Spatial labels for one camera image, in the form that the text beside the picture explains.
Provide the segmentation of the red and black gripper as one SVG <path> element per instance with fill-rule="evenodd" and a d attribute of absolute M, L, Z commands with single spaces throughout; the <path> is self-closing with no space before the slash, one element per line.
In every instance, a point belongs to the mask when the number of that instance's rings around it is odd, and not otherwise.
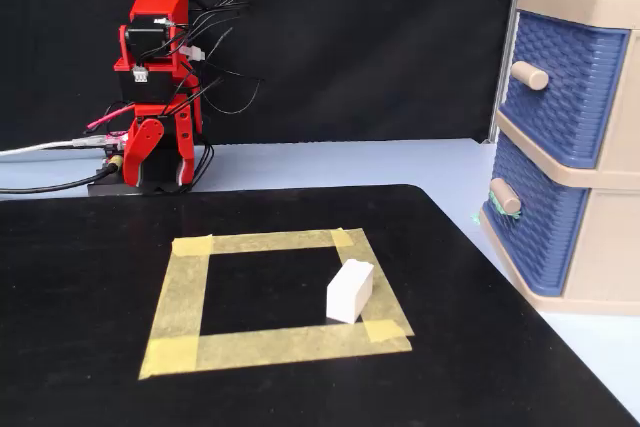
<path fill-rule="evenodd" d="M 122 56 L 115 63 L 114 71 L 118 74 L 125 104 L 122 109 L 133 115 L 124 149 L 124 182 L 132 187 L 139 185 L 142 163 L 164 135 L 161 121 L 175 120 L 178 152 L 182 158 L 178 184 L 189 184 L 195 170 L 193 130 L 203 132 L 200 101 L 203 86 L 191 63 L 185 56 L 172 56 L 138 65 L 132 56 Z"/>

